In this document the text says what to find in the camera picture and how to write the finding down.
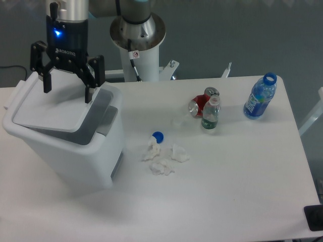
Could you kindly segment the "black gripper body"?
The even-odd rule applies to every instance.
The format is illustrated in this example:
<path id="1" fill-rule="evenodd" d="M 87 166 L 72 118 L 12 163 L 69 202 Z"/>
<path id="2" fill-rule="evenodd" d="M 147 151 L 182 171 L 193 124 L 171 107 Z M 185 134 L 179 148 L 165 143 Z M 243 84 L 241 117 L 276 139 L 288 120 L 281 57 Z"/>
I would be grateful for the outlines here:
<path id="1" fill-rule="evenodd" d="M 46 2 L 46 53 L 53 68 L 83 74 L 87 69 L 88 2 Z"/>

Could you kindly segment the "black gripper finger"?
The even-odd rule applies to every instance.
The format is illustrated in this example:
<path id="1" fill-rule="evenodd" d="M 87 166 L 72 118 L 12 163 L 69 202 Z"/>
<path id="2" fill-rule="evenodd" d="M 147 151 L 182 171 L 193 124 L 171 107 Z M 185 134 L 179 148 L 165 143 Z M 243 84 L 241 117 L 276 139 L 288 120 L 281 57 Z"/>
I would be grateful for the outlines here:
<path id="1" fill-rule="evenodd" d="M 92 100 L 93 94 L 90 89 L 100 87 L 105 82 L 104 56 L 98 55 L 88 61 L 77 61 L 76 75 L 85 85 L 85 103 Z"/>
<path id="2" fill-rule="evenodd" d="M 51 71 L 54 68 L 52 61 L 43 64 L 43 54 L 47 50 L 47 45 L 43 41 L 31 44 L 30 48 L 30 70 L 37 72 L 43 82 L 43 91 L 48 93 L 52 90 Z"/>

